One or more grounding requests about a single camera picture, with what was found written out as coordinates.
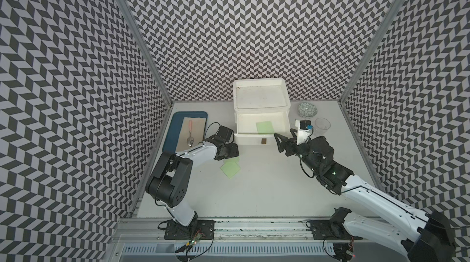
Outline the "aluminium front rail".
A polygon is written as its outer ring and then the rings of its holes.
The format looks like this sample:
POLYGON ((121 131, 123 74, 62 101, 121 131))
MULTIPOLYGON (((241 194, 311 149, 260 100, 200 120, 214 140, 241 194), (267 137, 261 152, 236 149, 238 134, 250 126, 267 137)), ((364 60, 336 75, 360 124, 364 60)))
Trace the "aluminium front rail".
MULTIPOLYGON (((306 218, 215 218, 207 217, 201 220, 214 220, 214 238, 201 240, 203 242, 318 242, 325 244, 347 244, 349 242, 401 242, 406 241, 405 231, 386 223, 379 218, 367 219, 359 216, 343 226, 351 236, 361 237, 362 240, 331 240, 315 241, 312 232, 307 228, 306 218)), ((188 242, 165 240, 163 230, 166 219, 134 218, 122 219, 117 223, 111 237, 112 243, 139 242, 188 242)))

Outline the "pink handled spoon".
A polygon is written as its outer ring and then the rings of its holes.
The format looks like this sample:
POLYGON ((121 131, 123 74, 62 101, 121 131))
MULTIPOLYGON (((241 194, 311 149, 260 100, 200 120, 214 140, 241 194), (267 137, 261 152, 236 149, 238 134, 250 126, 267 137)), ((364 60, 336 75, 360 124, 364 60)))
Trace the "pink handled spoon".
POLYGON ((194 138, 192 137, 192 129, 193 129, 193 121, 189 120, 188 122, 188 138, 187 138, 187 145, 189 147, 193 146, 194 138))

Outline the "clear plastic cup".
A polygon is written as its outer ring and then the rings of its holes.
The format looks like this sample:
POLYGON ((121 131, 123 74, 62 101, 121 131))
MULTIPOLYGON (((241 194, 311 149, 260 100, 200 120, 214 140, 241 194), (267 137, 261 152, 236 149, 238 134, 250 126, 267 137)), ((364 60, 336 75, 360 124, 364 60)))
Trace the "clear plastic cup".
POLYGON ((317 118, 314 124, 315 124, 315 130, 321 131, 321 132, 326 132, 331 127, 330 121, 325 118, 317 118))

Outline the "green sticky note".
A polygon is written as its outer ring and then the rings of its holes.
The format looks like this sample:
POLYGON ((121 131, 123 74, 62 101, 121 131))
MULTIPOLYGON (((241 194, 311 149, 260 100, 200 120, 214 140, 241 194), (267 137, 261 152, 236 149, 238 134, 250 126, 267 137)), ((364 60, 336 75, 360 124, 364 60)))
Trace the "green sticky note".
POLYGON ((224 160, 224 163, 230 163, 230 162, 234 162, 234 163, 239 163, 239 160, 240 160, 240 157, 235 157, 235 158, 229 158, 229 159, 225 159, 224 160))
POLYGON ((256 123, 258 134, 274 134, 274 126, 271 121, 262 121, 256 123))
POLYGON ((238 162, 231 161, 231 162, 224 163, 220 167, 220 170, 224 173, 224 175, 228 179, 231 179, 232 177, 234 177, 241 170, 241 168, 240 168, 238 162))

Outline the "blue tray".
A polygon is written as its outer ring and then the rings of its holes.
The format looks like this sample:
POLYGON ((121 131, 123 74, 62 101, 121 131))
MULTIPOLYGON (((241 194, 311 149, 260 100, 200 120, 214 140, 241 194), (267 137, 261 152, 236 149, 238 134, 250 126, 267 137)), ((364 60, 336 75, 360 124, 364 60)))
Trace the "blue tray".
POLYGON ((184 117, 189 118, 208 118, 208 114, 204 111, 197 111, 197 112, 176 112, 170 121, 170 126, 164 141, 164 145, 162 148, 163 152, 176 152, 177 146, 177 138, 178 133, 181 130, 181 125, 183 122, 184 117))

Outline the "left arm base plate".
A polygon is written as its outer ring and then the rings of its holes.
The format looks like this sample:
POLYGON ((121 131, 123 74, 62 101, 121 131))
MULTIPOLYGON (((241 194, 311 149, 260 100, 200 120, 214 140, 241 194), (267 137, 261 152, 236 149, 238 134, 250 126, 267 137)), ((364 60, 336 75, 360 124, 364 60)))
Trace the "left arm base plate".
POLYGON ((161 227, 161 225, 158 226, 158 229, 165 232, 165 240, 189 241, 196 235, 201 235, 200 240, 212 240, 214 238, 214 220, 196 220, 188 227, 184 227, 173 220, 168 220, 166 227, 161 227))

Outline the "white top drawer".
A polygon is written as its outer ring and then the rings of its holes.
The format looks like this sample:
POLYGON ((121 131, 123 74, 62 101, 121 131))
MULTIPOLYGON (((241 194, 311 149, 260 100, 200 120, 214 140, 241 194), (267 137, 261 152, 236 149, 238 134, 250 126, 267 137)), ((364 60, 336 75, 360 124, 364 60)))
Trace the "white top drawer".
POLYGON ((237 145, 276 145, 274 134, 290 134, 288 112, 237 114, 236 123, 237 145))

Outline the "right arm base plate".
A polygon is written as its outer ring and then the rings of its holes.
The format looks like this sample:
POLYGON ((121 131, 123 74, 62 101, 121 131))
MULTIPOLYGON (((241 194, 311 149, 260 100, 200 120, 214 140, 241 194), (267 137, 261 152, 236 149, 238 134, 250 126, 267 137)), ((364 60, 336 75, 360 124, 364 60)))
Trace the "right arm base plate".
POLYGON ((330 220, 308 220, 305 225, 312 232, 315 241, 324 239, 362 240, 361 237, 351 236, 342 224, 332 223, 330 220))

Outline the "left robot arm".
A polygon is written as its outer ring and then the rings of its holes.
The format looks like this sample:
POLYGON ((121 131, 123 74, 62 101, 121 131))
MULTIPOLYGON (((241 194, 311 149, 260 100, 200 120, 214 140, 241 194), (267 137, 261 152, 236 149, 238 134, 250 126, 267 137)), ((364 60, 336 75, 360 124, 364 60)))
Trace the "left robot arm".
POLYGON ((198 145, 178 153, 163 152, 147 180, 145 192, 155 204, 162 205, 181 227, 197 223, 197 213, 184 200, 192 169, 209 161, 239 156, 232 129, 220 126, 217 132, 198 145))

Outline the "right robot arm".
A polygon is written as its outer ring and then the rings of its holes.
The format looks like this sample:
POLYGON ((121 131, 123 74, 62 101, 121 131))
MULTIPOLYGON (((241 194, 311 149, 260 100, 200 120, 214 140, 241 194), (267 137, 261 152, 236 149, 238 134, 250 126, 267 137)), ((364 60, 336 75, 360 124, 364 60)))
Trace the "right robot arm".
POLYGON ((428 214, 398 201, 337 163, 334 149, 324 136, 300 142, 300 134, 292 132, 291 138, 275 134, 278 151, 299 158, 331 193, 355 201, 382 219, 362 217, 348 208, 337 209, 335 216, 350 236, 392 249, 411 262, 449 262, 454 258, 455 231, 444 214, 428 214))

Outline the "white drawer cabinet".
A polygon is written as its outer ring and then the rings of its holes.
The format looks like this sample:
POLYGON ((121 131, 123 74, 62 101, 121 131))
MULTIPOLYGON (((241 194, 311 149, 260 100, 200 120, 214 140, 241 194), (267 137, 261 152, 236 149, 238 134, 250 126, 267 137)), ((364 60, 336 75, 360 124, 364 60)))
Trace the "white drawer cabinet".
POLYGON ((265 114, 289 111, 290 98, 284 79, 243 79, 233 83, 237 114, 265 114))

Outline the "beige mat on tray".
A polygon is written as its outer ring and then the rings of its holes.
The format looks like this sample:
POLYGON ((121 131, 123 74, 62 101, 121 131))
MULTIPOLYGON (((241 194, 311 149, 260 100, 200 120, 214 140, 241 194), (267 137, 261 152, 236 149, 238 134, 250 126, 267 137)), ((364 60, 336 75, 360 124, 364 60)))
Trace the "beige mat on tray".
POLYGON ((182 125, 181 125, 181 130, 177 134, 178 138, 177 138, 176 152, 180 152, 180 151, 184 151, 184 150, 192 148, 187 145, 189 120, 193 121, 192 137, 194 138, 194 143, 192 147, 196 146, 203 140, 206 119, 184 117, 182 125))

